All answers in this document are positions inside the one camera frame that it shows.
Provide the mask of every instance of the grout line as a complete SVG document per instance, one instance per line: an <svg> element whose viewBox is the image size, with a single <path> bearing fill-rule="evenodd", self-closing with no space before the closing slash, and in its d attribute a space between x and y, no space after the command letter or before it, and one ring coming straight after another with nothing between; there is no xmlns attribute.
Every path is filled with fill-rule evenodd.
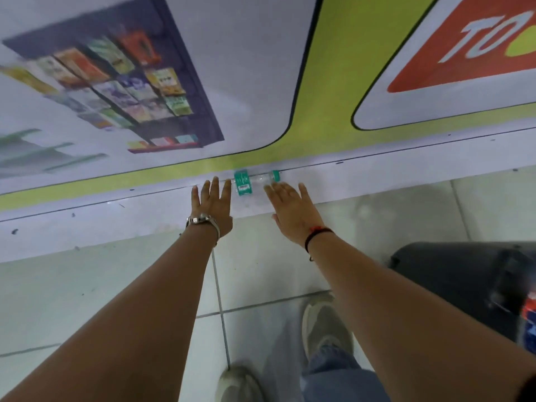
<svg viewBox="0 0 536 402"><path fill-rule="evenodd" d="M215 315L219 315L219 314L220 314L220 312L205 313L204 315L196 316L196 319L200 319L202 317L215 316Z"/></svg>
<svg viewBox="0 0 536 402"><path fill-rule="evenodd" d="M311 293L306 293L306 294L303 294L303 295L292 296L292 297L285 297L285 298L283 298L283 299L277 299L277 300L274 300L274 301L268 301L268 302L263 302L263 303L250 304L250 305L242 306L242 307L235 308L235 309L224 310L224 311L222 311L222 316L223 316L223 314L225 314L225 313L231 313L231 312L236 312L236 311L239 311L239 310L245 310L245 309L256 308L256 307L259 307L259 306L265 306L265 305L268 305L268 304L274 304L274 303L286 302L286 301L290 301L290 300L294 300L294 299L300 299L300 298L302 298L302 297L309 297L309 296L322 295L322 294L324 294L324 293L328 293L328 292L331 292L331 289L318 290L317 292L311 292Z"/></svg>
<svg viewBox="0 0 536 402"><path fill-rule="evenodd" d="M17 355L17 354L31 353L32 351L44 350L46 348L58 347L60 345L61 345L61 343L56 343L56 344L50 344L48 346L27 348L26 350L20 350L20 351L12 351L10 353L0 354L0 358L2 358L2 357L11 357L12 355Z"/></svg>
<svg viewBox="0 0 536 402"><path fill-rule="evenodd" d="M467 226L467 220L465 219L465 214L463 209L461 208L461 202L460 198L458 197L458 192L456 191L456 187L454 186L454 180L450 180L450 187L452 188L452 193L454 193L454 200L456 201L456 205L458 206L458 211L460 213L461 222L464 223L465 228L465 234L467 234L467 239L469 241L473 241L473 238L471 237L471 233L469 233L469 228Z"/></svg>
<svg viewBox="0 0 536 402"><path fill-rule="evenodd" d="M216 270L216 256L214 255L214 250L212 250L212 267L214 268L214 280L216 281L216 293L218 294L218 305L220 311L218 312L221 316L221 328L224 331L224 344L225 344L225 356L227 357L227 369L231 368L231 358L229 357L229 345L227 344L227 332L225 331L225 320L223 309L221 307L221 296L220 296L220 284L218 283L218 271Z"/></svg>

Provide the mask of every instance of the leg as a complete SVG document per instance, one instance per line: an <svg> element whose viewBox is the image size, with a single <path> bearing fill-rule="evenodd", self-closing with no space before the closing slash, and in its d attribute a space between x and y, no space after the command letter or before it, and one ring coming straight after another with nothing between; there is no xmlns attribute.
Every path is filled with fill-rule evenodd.
<svg viewBox="0 0 536 402"><path fill-rule="evenodd" d="M300 385L305 402L390 402L372 371L353 356L353 338L333 307L333 297L314 298L302 320L303 347L309 366Z"/></svg>
<svg viewBox="0 0 536 402"><path fill-rule="evenodd" d="M236 367L221 374L216 402L265 402L265 399L253 375L243 367Z"/></svg>

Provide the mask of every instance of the finger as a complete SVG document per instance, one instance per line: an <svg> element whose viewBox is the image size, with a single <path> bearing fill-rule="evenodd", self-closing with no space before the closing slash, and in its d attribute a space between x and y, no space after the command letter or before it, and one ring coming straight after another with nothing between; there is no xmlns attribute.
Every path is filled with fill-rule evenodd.
<svg viewBox="0 0 536 402"><path fill-rule="evenodd" d="M311 197L309 197L309 192L307 191L305 185L303 183L299 183L298 188L300 189L300 193L302 194L302 199L306 202L312 203Z"/></svg>
<svg viewBox="0 0 536 402"><path fill-rule="evenodd" d="M197 189L197 186L194 186L192 188L192 210L197 209L199 207L199 191Z"/></svg>
<svg viewBox="0 0 536 402"><path fill-rule="evenodd" d="M272 189L274 192L279 196L279 199L281 199L282 202L285 202L285 200L288 200L288 193L285 189L283 189L283 186L281 186L280 183L272 183Z"/></svg>
<svg viewBox="0 0 536 402"><path fill-rule="evenodd" d="M213 199L220 198L220 180L218 176L214 176L212 179L212 185L210 185L210 197Z"/></svg>
<svg viewBox="0 0 536 402"><path fill-rule="evenodd" d="M286 182L281 182L281 186L283 186L283 189L285 189L288 193L289 196L291 197L297 197L298 199L300 198L298 192L296 192L296 189L294 189L292 186L290 186L288 183Z"/></svg>
<svg viewBox="0 0 536 402"><path fill-rule="evenodd" d="M277 209L279 209L281 206L281 199L270 185L266 185L264 187L264 191L266 192L266 195L268 196L268 199L270 200L270 203L272 204L273 208L277 211Z"/></svg>
<svg viewBox="0 0 536 402"><path fill-rule="evenodd" d="M224 188L221 191L221 201L224 202L227 210L231 210L231 179L227 179L224 183Z"/></svg>
<svg viewBox="0 0 536 402"><path fill-rule="evenodd" d="M279 222L279 217L277 216L277 214L273 214L272 219L276 222L277 227L279 227L279 229L281 229L281 223Z"/></svg>
<svg viewBox="0 0 536 402"><path fill-rule="evenodd" d="M201 188L201 203L206 202L210 197L210 181L205 181L203 187Z"/></svg>

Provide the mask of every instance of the hand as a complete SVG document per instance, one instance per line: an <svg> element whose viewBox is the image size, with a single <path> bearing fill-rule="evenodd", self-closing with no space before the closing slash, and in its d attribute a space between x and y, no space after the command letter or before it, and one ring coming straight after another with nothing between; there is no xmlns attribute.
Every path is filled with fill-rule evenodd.
<svg viewBox="0 0 536 402"><path fill-rule="evenodd" d="M272 183L271 186L265 186L264 191L276 210L272 218L279 230L293 243L304 247L305 240L311 234L311 227L323 226L324 222L312 203L305 185L300 183L298 187L301 197L285 182Z"/></svg>
<svg viewBox="0 0 536 402"><path fill-rule="evenodd" d="M220 197L220 180L217 176L210 181L206 181L201 188L201 201L197 186L192 188L192 213L191 217L199 216L201 213L214 217L220 227L221 237L228 234L233 229L233 218L229 216L231 212L231 180L227 179Z"/></svg>

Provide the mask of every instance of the person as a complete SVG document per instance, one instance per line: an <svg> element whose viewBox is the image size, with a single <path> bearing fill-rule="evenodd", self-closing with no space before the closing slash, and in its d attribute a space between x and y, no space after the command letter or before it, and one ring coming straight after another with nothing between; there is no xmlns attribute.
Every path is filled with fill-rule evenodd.
<svg viewBox="0 0 536 402"><path fill-rule="evenodd" d="M327 229L307 189L266 186L275 223L307 249L376 374L352 357L352 338L331 297L312 300L302 324L309 366L305 401L536 400L536 359ZM227 235L231 182L192 189L179 239L104 306L3 402L177 401L205 268ZM243 368L225 372L217 402L260 402Z"/></svg>

